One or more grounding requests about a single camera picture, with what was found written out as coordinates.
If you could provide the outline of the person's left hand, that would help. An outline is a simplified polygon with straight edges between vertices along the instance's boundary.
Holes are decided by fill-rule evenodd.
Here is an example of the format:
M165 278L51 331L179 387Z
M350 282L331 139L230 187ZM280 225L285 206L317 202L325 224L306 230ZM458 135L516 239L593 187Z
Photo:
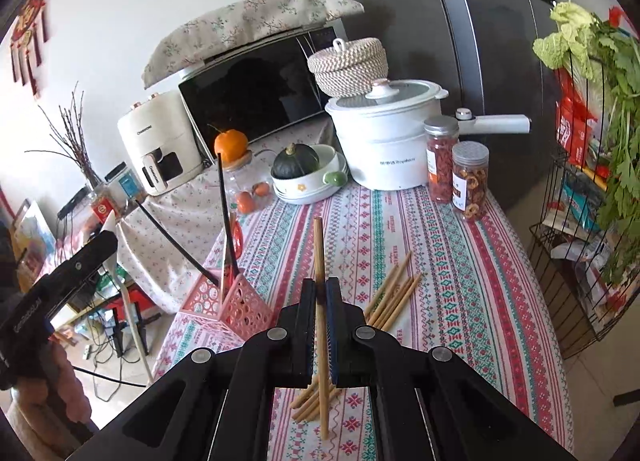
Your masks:
M62 455L72 449L72 437L61 420L49 411L49 396L55 393L62 400L70 423L91 424L92 409L65 349L59 343L49 341L46 353L53 380L20 377L14 389L14 403L40 441L57 455Z

